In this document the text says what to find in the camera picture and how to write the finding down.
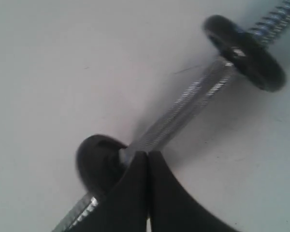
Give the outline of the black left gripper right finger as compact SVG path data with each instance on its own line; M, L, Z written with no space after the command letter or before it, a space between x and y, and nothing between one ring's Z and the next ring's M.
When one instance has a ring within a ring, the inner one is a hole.
M159 151L148 153L148 196L153 232L237 231L199 204L179 183Z

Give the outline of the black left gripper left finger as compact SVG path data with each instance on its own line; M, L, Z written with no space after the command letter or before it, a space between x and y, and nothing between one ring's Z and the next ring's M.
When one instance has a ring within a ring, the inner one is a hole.
M147 154L137 152L119 183L73 232L145 232L148 213Z

